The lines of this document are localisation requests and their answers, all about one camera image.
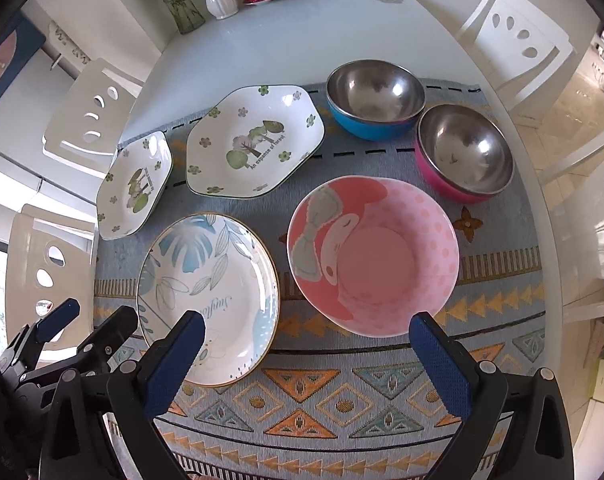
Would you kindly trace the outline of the white chair near right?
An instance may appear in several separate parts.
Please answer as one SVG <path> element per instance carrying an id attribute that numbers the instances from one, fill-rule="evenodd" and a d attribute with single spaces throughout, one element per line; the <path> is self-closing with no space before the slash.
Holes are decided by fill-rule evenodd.
<path id="1" fill-rule="evenodd" d="M 604 150 L 604 131 L 538 175 L 544 186 Z M 578 283 L 604 281 L 604 161 L 550 213 L 560 270 Z M 563 307 L 564 323 L 604 317 L 604 301 Z"/>

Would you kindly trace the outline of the large hexagonal tree plate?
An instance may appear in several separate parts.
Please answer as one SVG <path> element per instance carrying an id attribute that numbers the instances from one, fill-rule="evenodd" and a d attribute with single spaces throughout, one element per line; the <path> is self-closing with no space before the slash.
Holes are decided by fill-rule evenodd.
<path id="1" fill-rule="evenodd" d="M 236 89 L 188 134 L 188 188 L 202 196 L 262 196 L 298 170 L 324 136 L 323 119 L 303 88 L 262 84 Z"/>

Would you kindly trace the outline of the pink cartoon bowl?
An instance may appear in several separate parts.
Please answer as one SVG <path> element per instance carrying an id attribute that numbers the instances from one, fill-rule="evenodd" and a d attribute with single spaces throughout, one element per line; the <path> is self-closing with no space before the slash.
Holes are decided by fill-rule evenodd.
<path id="1" fill-rule="evenodd" d="M 419 312 L 437 315 L 460 253 L 444 209 L 421 188 L 380 177 L 319 185 L 287 232 L 291 275 L 308 303 L 350 333 L 392 338 Z"/>

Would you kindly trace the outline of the patterned blue table mat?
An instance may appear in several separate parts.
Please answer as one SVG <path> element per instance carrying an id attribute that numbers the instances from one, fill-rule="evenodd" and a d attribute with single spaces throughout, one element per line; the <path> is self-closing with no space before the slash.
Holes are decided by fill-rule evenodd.
<path id="1" fill-rule="evenodd" d="M 206 388 L 184 382 L 158 422 L 190 474 L 223 479 L 392 479 L 419 477 L 457 429 L 408 339 L 349 333 L 310 306 L 286 255 L 289 219 L 316 185 L 370 174 L 422 185 L 410 136 L 372 145 L 332 119 L 311 86 L 325 126 L 320 149 L 287 182 L 257 200 L 201 197 L 186 183 L 186 141 L 197 114 L 167 122 L 174 169 L 157 209 L 137 233 L 98 248 L 94 318 L 134 304 L 153 240 L 197 211 L 235 217 L 264 240 L 280 283 L 281 315 L 270 353 L 239 382 Z M 485 203 L 444 200 L 460 249 L 457 284 L 436 319 L 477 360 L 530 375 L 545 349 L 540 248 L 526 189 L 514 179 Z"/>

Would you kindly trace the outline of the round blue leaf plate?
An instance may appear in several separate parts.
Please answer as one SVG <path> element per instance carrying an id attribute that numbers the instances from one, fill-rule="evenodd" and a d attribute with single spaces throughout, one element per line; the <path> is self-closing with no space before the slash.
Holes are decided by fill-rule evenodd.
<path id="1" fill-rule="evenodd" d="M 166 336 L 188 310 L 206 334 L 187 379 L 225 387 L 266 356 L 280 313 L 279 282 L 262 240 L 226 214 L 192 214 L 166 228 L 140 269 L 136 306 L 147 344 Z"/>

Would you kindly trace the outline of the white chair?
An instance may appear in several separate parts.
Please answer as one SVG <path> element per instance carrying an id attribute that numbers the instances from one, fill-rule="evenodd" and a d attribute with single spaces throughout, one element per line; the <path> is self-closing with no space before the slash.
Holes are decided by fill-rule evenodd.
<path id="1" fill-rule="evenodd" d="M 604 131 L 538 175 L 544 186 L 604 150 Z M 560 270 L 578 283 L 604 281 L 604 161 L 550 213 Z M 604 317 L 604 301 L 563 307 L 564 323 Z"/>
<path id="2" fill-rule="evenodd" d="M 455 39 L 506 110 L 530 98 L 574 52 L 569 35 L 529 0 L 481 0 Z"/>
<path id="3" fill-rule="evenodd" d="M 77 346 L 93 329 L 96 224 L 26 204 L 12 220 L 6 267 L 5 322 L 9 338 L 68 298 L 80 313 L 48 350 Z"/>
<path id="4" fill-rule="evenodd" d="M 48 122 L 43 154 L 103 178 L 141 91 L 141 80 L 103 58 L 89 62 Z"/>

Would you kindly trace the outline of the green glass vase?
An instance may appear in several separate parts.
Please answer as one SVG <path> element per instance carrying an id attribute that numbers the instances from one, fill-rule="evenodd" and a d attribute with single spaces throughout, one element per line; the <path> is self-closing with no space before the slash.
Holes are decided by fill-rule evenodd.
<path id="1" fill-rule="evenodd" d="M 164 0 L 164 3 L 182 35 L 193 32 L 206 22 L 192 0 Z"/>

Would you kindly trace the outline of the white chair far left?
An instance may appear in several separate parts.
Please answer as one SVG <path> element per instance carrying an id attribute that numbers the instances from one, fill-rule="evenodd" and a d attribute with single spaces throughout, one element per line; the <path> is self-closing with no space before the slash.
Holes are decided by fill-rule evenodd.
<path id="1" fill-rule="evenodd" d="M 103 178 L 141 91 L 141 80 L 103 58 L 89 62 L 48 122 L 43 154 Z"/>

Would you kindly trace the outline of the pink steel bowl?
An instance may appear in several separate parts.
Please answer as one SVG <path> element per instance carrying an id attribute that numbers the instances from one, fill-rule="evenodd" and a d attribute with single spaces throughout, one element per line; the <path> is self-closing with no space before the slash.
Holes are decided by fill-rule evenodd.
<path id="1" fill-rule="evenodd" d="M 428 185 L 462 204 L 490 200 L 510 185 L 515 174 L 500 128 L 458 104 L 436 104 L 424 112 L 417 124 L 415 155 Z"/>

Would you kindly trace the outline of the white chair near left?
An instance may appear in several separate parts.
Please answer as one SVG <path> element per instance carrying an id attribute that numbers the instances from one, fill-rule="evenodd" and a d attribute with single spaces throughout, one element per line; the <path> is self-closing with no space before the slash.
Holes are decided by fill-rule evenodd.
<path id="1" fill-rule="evenodd" d="M 5 322 L 9 338 L 68 298 L 80 313 L 48 350 L 77 346 L 93 329 L 96 224 L 26 204 L 12 220 L 6 267 Z"/>

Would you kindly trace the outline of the small hexagonal tree plate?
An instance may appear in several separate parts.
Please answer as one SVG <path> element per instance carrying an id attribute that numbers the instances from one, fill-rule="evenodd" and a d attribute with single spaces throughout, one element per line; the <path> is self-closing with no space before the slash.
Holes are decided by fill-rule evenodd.
<path id="1" fill-rule="evenodd" d="M 97 193 L 101 238 L 118 240 L 139 231 L 157 206 L 172 169 L 173 157 L 162 131 L 120 151 Z"/>

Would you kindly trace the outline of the white chair far right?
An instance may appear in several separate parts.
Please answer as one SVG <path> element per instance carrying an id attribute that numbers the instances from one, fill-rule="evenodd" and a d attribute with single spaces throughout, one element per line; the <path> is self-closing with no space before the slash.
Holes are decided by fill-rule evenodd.
<path id="1" fill-rule="evenodd" d="M 569 35 L 529 0 L 481 0 L 455 39 L 506 110 L 530 98 L 574 52 Z"/>

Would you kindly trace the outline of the blue steel bowl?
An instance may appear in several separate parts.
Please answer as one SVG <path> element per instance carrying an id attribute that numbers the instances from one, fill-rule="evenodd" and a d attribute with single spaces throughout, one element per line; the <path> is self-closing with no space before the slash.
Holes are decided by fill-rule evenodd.
<path id="1" fill-rule="evenodd" d="M 325 88 L 334 120 L 366 141 L 387 141 L 409 133 L 427 102 L 426 89 L 417 77 L 381 60 L 345 63 L 330 73 Z"/>

